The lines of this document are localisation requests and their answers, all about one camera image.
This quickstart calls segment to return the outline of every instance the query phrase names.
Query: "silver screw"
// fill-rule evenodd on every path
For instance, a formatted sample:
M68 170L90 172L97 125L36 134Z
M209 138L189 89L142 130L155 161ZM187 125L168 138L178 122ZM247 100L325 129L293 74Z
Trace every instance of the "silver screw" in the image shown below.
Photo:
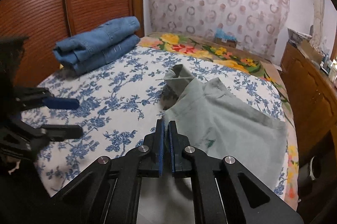
M99 157L97 161L98 161L99 164L106 164L106 163L109 162L109 157L102 156L102 157Z
M195 152L195 148L193 146L186 146L185 147L185 152L186 153L194 153Z
M141 145L138 147L138 150L142 153L147 152L149 150L149 147L147 145Z
M235 162L235 158L232 156L225 157L225 162L228 164L233 164Z

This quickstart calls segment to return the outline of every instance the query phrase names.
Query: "garment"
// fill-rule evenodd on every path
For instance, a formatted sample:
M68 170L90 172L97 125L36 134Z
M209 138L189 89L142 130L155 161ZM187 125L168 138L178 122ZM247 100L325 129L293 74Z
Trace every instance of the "garment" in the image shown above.
M166 110L165 124L175 120L180 134L209 156L234 156L270 189L284 161L285 122L254 109L235 97L219 78L201 83L183 65L165 77L179 96Z
M139 27L140 24L136 17L113 19L92 31L57 42L53 53L64 66L74 65L119 43L137 31Z
M139 38L136 35L131 35L120 43L110 46L107 49L93 55L89 59L76 63L72 66L77 76L88 73L112 61L115 61L130 52L135 45L139 43Z

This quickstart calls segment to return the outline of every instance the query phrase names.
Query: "blue floral bed sheet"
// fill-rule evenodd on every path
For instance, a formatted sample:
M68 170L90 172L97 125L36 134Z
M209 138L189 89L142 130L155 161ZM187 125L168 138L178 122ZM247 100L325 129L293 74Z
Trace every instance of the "blue floral bed sheet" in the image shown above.
M69 71L62 69L39 86L48 88L57 97L77 98L80 108L42 107L22 113L23 121L34 127L42 124L83 127L81 139L50 143L38 155L36 168L50 196L98 157L123 156L141 145L145 135L154 132L156 120L172 99L163 78L176 64L184 64L202 82L219 77L242 101L284 121L279 94L270 82L193 57L136 47L117 61L79 78L70 77ZM286 147L284 152L284 165L274 190L282 199L288 169Z

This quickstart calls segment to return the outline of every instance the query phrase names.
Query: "wooden cabinet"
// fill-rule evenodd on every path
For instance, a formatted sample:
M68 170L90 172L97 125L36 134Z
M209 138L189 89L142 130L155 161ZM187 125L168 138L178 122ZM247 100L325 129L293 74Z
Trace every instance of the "wooden cabinet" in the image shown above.
M299 156L305 157L337 122L337 91L327 76L290 43L281 67L294 113Z

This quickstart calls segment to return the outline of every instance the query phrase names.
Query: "bed sheet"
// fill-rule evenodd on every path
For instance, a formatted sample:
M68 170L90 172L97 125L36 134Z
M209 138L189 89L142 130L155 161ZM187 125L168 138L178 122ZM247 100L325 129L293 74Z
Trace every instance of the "bed sheet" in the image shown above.
M81 139L50 143L38 155L36 168L52 196L102 155L116 158L142 144L154 132L172 93L165 88L164 75L176 64L185 65L200 81L219 77L238 98L276 119L285 120L278 91L271 82L233 68L191 56L136 47L117 61L79 78L62 69L39 86L57 97L77 98L77 110L46 107L22 113L23 121L41 124L79 124ZM274 192L285 196L288 152Z
M284 83L277 69L259 57L246 58L243 52L231 48L224 48L200 37L177 35L174 33L154 32L141 39L140 46L154 48L181 55L211 61L248 73L255 77L269 81L278 91L288 130L288 170L285 174L286 183L280 184L279 189L285 187L285 201L294 210L297 209L298 193L297 178L299 159L294 116L288 100Z

